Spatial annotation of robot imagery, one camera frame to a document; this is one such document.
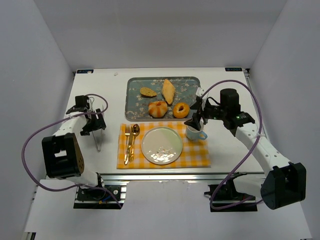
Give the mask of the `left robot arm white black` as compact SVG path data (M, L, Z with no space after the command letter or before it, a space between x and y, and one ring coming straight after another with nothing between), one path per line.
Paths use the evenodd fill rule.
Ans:
M75 105L66 112L66 120L52 135L42 139L46 174L51 179L69 180L78 185L103 187L99 173L85 167L77 138L105 130L102 111L92 109L88 95L75 97Z

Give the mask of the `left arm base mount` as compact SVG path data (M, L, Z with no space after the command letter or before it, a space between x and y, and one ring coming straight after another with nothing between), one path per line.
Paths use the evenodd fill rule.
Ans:
M82 210L120 210L126 199L128 181L120 179L120 175L103 174L101 179L104 188L110 191L120 205L107 191L91 188L76 190L73 208Z

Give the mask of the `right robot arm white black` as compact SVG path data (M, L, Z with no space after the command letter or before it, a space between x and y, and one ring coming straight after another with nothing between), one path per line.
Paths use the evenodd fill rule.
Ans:
M208 120L222 121L224 127L247 147L248 154L255 158L264 172L262 178L234 172L221 187L214 190L215 194L255 197L263 200L272 210L306 198L306 168L301 163L291 162L262 135L255 120L241 110L239 94L235 89L222 89L220 103L212 105L209 98L204 97L204 90L198 88L196 102L190 108L195 112L185 125L199 131Z

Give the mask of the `long pale bread loaf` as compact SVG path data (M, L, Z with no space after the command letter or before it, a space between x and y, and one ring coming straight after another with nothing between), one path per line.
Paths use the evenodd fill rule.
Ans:
M163 82L161 93L168 105L171 105L173 103L175 92L176 89L174 85L168 79L165 79Z

